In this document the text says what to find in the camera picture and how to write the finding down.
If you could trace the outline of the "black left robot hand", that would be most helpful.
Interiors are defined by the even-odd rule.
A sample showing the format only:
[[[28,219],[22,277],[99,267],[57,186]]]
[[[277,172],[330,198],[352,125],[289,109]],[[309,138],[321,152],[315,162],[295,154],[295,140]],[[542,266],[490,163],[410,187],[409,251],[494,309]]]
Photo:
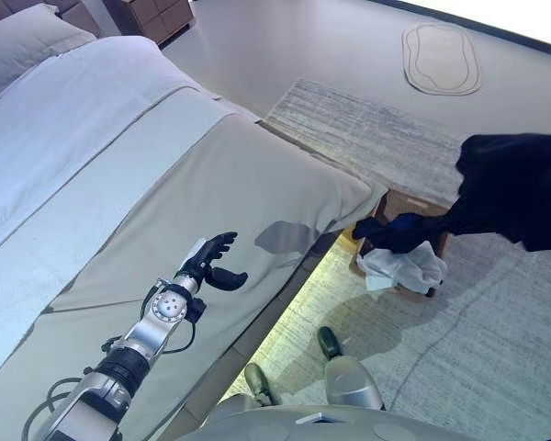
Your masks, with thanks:
[[[233,273],[230,270],[212,265],[214,260],[221,259],[230,250],[237,236],[237,232],[224,232],[204,241],[199,249],[185,260],[175,273],[174,279],[179,277],[194,279],[197,284],[197,291],[199,291],[203,281],[222,291],[234,291],[241,288],[248,279],[247,273]]]

